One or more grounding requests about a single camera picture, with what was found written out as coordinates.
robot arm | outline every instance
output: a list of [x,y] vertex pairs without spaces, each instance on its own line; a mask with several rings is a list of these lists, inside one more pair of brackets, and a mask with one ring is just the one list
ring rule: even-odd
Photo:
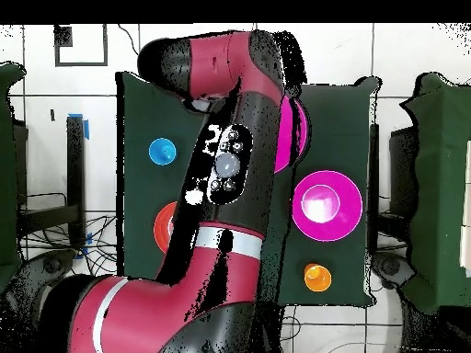
[[[189,210],[180,205],[156,281],[61,281],[41,314],[43,352],[246,353],[284,93],[277,45],[258,30],[156,40],[138,65],[143,79],[179,97],[226,98],[206,166],[203,202],[214,212],[180,242]],[[189,171],[200,163],[192,159]]]

dark green board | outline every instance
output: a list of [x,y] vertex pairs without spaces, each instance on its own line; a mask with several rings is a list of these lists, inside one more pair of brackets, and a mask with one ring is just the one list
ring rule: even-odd
[[[362,194],[363,215],[356,229],[342,240],[322,243],[309,239],[291,222],[282,262],[279,304],[371,305],[364,293],[366,236],[366,184],[369,150],[371,94],[378,88],[374,77],[357,86],[305,85],[301,101],[311,122],[311,142],[306,155],[295,168],[294,185],[319,170],[335,170],[349,177]],[[285,232],[286,207],[275,192],[270,219],[270,240],[280,242]],[[262,258],[275,257],[278,247],[264,245]],[[329,269],[332,284],[325,292],[312,292],[304,284],[304,268],[309,263]],[[275,264],[267,262],[264,267]]]
[[471,87],[451,85],[437,74],[419,82],[418,94],[406,104],[419,129],[419,205],[410,226],[418,274],[403,292],[420,311],[436,313],[440,306],[471,306],[471,279],[459,264]]
[[17,157],[13,133],[12,111],[7,93],[25,75],[24,69],[15,63],[0,63],[0,294],[21,265],[17,251]]
[[[163,253],[154,239],[157,213],[177,201],[205,116],[183,108],[168,92],[123,73],[124,83],[124,274],[153,279]],[[149,158],[149,146],[168,138],[176,160],[165,166]]]
[[[173,95],[132,74],[123,74],[123,83],[124,271],[136,278],[153,278],[163,258],[153,236],[155,216],[169,202],[178,199],[205,116],[188,112]],[[375,78],[366,79],[358,86],[304,86],[301,100],[315,130],[308,154],[296,167],[297,181],[319,169],[338,170],[355,181],[366,199],[368,115],[370,95],[376,88]],[[149,159],[148,147],[159,137],[167,137],[177,146],[178,158],[171,165],[157,166]],[[275,177],[269,232],[262,248],[259,296],[271,302],[276,299],[282,240],[288,229],[291,181],[291,168]],[[285,252],[280,303],[372,303],[363,292],[364,218],[341,243],[316,243],[294,229]],[[318,255],[302,256],[304,249],[298,250],[300,247],[307,254],[318,252]],[[328,293],[305,290],[304,263],[312,260],[326,264],[333,274],[334,282]]]

magenta bowl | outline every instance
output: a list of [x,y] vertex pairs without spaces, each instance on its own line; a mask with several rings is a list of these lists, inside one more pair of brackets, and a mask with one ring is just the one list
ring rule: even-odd
[[[301,104],[295,100],[296,106],[301,114],[301,134],[299,140],[299,154],[305,147],[307,139],[307,119]],[[293,111],[291,110],[290,100],[283,97],[281,102],[280,131],[278,132],[278,146],[275,159],[275,173],[283,170],[290,163],[291,144],[293,137]]]
[[312,173],[296,186],[293,221],[316,241],[337,241],[350,234],[362,217],[362,196],[357,186],[335,171]]

black frame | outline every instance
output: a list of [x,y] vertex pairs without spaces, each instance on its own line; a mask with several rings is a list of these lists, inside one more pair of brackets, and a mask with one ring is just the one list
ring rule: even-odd
[[[26,140],[25,122],[16,121],[15,133],[20,204],[26,204]],[[85,159],[84,122],[82,118],[67,118],[67,205],[43,210],[20,211],[18,235],[21,237],[68,223],[70,246],[80,250],[86,242],[85,219]]]
[[108,66],[108,26],[103,25],[103,62],[102,63],[61,63],[61,47],[71,47],[72,44],[62,44],[54,40],[55,66]]

table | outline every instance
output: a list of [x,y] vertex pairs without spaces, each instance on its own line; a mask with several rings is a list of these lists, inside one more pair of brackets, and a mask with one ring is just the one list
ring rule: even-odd
[[[118,94],[122,107],[118,123],[124,122],[123,134],[119,134],[119,139],[124,139],[124,274],[153,279],[163,258],[154,239],[155,217],[168,203],[178,200],[205,115],[187,111],[174,95],[133,74],[117,74],[117,81],[123,87],[122,95]],[[363,291],[364,210],[370,99],[377,88],[374,77],[365,77],[356,85],[303,86],[301,102],[312,123],[312,139],[302,161],[281,171],[274,180],[268,236],[262,247],[260,301],[280,305],[373,303]],[[155,165],[148,155],[151,142],[162,137],[170,139],[178,150],[178,158],[165,166]],[[332,243],[305,237],[289,219],[293,184],[321,169],[348,176],[363,199],[363,216],[356,229]],[[304,285],[304,266],[313,260],[332,273],[332,286],[326,292],[313,293]]]

